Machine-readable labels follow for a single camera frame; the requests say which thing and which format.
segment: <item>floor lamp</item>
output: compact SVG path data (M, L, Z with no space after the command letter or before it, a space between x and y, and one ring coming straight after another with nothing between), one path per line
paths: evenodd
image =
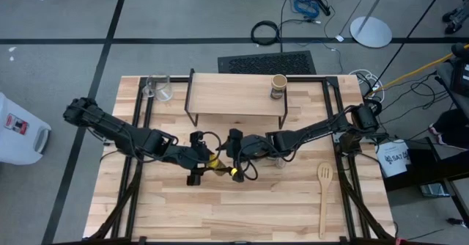
M372 13L380 0L373 3L366 17L356 18L350 24L350 34L361 45L371 48L381 48L389 44L393 38L388 24L372 17Z

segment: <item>cup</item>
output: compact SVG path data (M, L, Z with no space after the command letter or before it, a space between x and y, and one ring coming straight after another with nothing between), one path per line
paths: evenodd
M270 97L272 99L280 99L284 96L286 88L287 77L284 75L274 75L272 77L272 90L270 91Z
M170 100L173 97L171 78L165 75L148 76L143 93L149 98L155 97L158 101Z

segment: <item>white trash can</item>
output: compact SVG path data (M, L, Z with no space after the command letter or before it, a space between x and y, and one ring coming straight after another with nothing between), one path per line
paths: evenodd
M43 156L51 127L0 92L0 161L33 164Z

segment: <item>clear glass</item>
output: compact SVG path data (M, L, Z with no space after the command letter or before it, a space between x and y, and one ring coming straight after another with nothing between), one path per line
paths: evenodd
M171 78L165 75L148 76L143 93L149 98L155 97L158 101L168 101L173 97Z

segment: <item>wooden spoon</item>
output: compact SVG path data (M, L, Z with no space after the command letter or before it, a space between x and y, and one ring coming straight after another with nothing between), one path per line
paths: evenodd
M325 162L317 167L317 177L321 183L321 216L320 216L320 238L325 238L325 215L326 205L328 204L328 189L332 181L332 166Z

